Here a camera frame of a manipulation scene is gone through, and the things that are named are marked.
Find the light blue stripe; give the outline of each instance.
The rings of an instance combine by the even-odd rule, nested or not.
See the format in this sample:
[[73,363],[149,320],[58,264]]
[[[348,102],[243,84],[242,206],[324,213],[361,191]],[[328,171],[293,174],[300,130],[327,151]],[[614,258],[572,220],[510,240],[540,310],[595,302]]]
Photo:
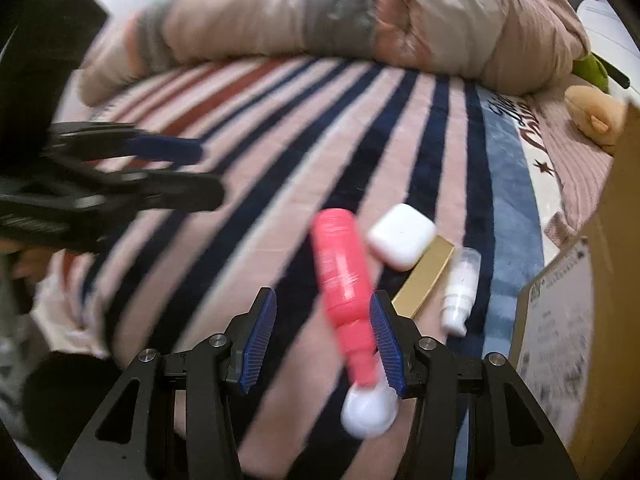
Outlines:
[[[544,266],[540,218],[527,161],[513,120],[490,107],[495,94],[478,86],[494,192],[495,257],[482,355],[508,355],[520,289]],[[468,414],[456,442],[453,479],[466,476]]]

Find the qr code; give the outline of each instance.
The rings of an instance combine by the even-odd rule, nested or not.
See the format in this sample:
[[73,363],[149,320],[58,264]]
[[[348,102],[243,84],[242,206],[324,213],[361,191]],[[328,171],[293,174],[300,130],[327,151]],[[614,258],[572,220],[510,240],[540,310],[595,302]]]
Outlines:
[[536,301],[540,297],[540,280],[531,285],[531,291],[529,293],[529,303]]

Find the navy blue stripe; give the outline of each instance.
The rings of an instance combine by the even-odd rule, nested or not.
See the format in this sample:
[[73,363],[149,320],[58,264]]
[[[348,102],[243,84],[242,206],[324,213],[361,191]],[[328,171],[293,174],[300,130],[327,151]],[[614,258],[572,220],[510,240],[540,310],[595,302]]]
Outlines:
[[486,152],[482,105],[472,81],[465,81],[466,115],[466,221],[463,245],[474,248],[482,256],[478,293],[471,315],[466,320],[466,336],[449,337],[447,346],[455,353],[481,357],[484,346],[484,320],[491,297],[494,276],[494,193]]
[[[342,112],[371,85],[381,70],[380,65],[373,65],[369,68],[331,107],[300,132],[263,174],[245,199],[229,215],[216,237],[182,280],[180,287],[168,301],[147,346],[156,348],[163,353],[172,350],[191,315],[251,225],[270,204],[305,153]],[[278,298],[278,310],[280,309],[280,298]]]
[[[257,96],[255,96],[252,99],[250,99],[249,101],[247,101],[244,105],[242,105],[239,108],[236,108],[231,113],[227,114],[224,118],[220,119],[217,123],[215,123],[212,127],[210,127],[206,131],[206,133],[203,136],[201,136],[200,139],[198,139],[198,140],[200,142],[204,142],[205,140],[210,139],[216,133],[218,133],[224,126],[226,126],[232,120],[234,120],[236,117],[238,117],[239,115],[241,115],[242,113],[247,111],[252,106],[255,106],[259,102],[263,101],[264,99],[269,97],[271,94],[273,94],[276,90],[278,90],[279,88],[283,87],[284,85],[286,85],[287,83],[289,83],[293,79],[297,78],[300,74],[302,74],[303,72],[308,70],[316,62],[318,62],[317,58],[309,59],[307,62],[304,62],[299,67],[297,67],[295,70],[292,70],[291,72],[287,73],[287,75],[284,76],[282,79],[277,80],[274,84],[272,84],[268,88],[264,89]],[[178,164],[172,164],[171,165],[171,169],[172,170],[176,170],[178,168],[180,168],[180,165],[178,165]],[[93,285],[95,277],[98,275],[98,272],[100,271],[100,268],[102,267],[102,265],[104,264],[105,260],[107,259],[107,256],[108,256],[109,252],[111,252],[111,250],[113,249],[113,246],[116,244],[118,239],[125,233],[125,231],[127,230],[128,226],[129,226],[129,224],[126,224],[123,227],[118,229],[118,231],[116,232],[115,236],[111,239],[111,243],[108,244],[108,249],[105,250],[103,253],[98,254],[96,256],[96,259],[94,260],[92,266],[89,268],[86,276],[84,277],[84,282],[82,283],[82,292],[81,292],[82,305],[84,305],[86,296],[89,293],[89,290],[90,290],[91,286]]]
[[[320,209],[338,207],[348,209],[354,213],[358,211],[370,178],[385,151],[391,132],[414,89],[417,76],[418,73],[415,71],[405,72],[404,77],[386,102],[385,107],[367,129],[350,162],[343,170],[340,179]],[[276,314],[276,322],[264,356],[258,382],[247,396],[230,400],[234,434],[238,441],[242,440],[258,409],[262,396],[276,375],[287,349],[308,319],[314,300],[318,295],[313,252],[308,235],[277,283],[275,291],[278,298],[278,313]],[[335,396],[344,398],[345,392],[346,389],[336,391]],[[334,410],[339,410],[341,405],[339,402],[332,402]],[[360,443],[344,432],[340,435],[335,433],[336,431],[341,431],[338,429],[340,424],[334,424],[336,417],[339,420],[338,412],[326,418],[328,425],[332,426],[332,429],[327,431],[324,426],[319,428],[317,435],[321,439],[321,443],[317,447],[309,449],[305,456],[318,457],[324,454],[325,457],[331,456],[333,461],[334,456],[340,453],[341,448],[347,450],[347,446],[349,446],[351,451],[344,455],[343,460],[336,458],[334,462],[336,470],[332,477],[340,478]],[[340,442],[335,440],[334,436],[336,435],[338,435]],[[312,474],[306,467],[303,469],[308,474]]]
[[[439,76],[436,79],[431,103],[431,112],[422,132],[405,203],[433,219],[449,119],[448,76]],[[381,275],[378,288],[384,288],[393,297],[407,276],[408,272],[396,272],[387,267]],[[350,466],[362,441],[346,433],[340,422],[340,413],[349,386],[349,378],[343,370],[336,389],[327,400],[309,434],[305,450],[294,462],[287,479],[312,478],[312,472],[315,470],[322,471],[326,479],[338,479]],[[331,441],[335,449],[332,449],[331,469],[325,472],[321,461],[326,461],[325,448]]]
[[[351,61],[343,61],[339,63],[313,85],[303,89],[291,101],[284,103],[282,106],[277,108],[277,110],[269,114],[268,117],[250,131],[249,134],[240,141],[236,148],[223,159],[223,162],[226,162],[223,169],[227,170],[232,165],[233,161],[237,160],[238,157],[251,147],[251,145],[271,131],[278,122],[280,122],[287,114],[291,113],[291,111],[299,106],[300,103],[309,99],[315,92],[318,92],[322,86],[338,77],[351,63]],[[214,168],[211,173],[222,174],[223,170],[217,171],[217,168]],[[162,254],[165,247],[171,243],[172,238],[175,237],[176,233],[180,230],[180,226],[187,218],[188,214],[180,211],[172,211],[167,220],[165,220],[164,223],[155,230],[151,238],[146,242],[145,246],[136,257],[135,262],[121,280],[120,287],[111,300],[110,307],[107,309],[107,314],[105,315],[104,332],[108,344],[110,344],[110,341],[113,338],[113,333],[115,332],[118,320],[120,319],[123,310],[126,308],[127,303],[129,303],[129,300],[138,288],[140,281],[152,269],[156,260],[160,257],[160,254]]]

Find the pink object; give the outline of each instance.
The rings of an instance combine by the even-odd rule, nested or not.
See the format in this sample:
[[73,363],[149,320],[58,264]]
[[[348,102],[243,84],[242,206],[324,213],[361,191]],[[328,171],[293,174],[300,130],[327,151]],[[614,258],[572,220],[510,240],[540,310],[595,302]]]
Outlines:
[[325,209],[314,218],[311,241],[322,304],[347,361],[351,383],[378,382],[376,341],[369,320],[373,287],[355,218],[345,209]]

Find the rolled comforter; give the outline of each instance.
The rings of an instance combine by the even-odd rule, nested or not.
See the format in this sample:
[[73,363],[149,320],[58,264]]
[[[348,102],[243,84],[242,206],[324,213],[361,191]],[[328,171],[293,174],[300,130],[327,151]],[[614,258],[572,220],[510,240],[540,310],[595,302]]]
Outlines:
[[590,52],[567,0],[165,0],[103,35],[82,100],[177,64],[263,54],[373,59],[520,95]]

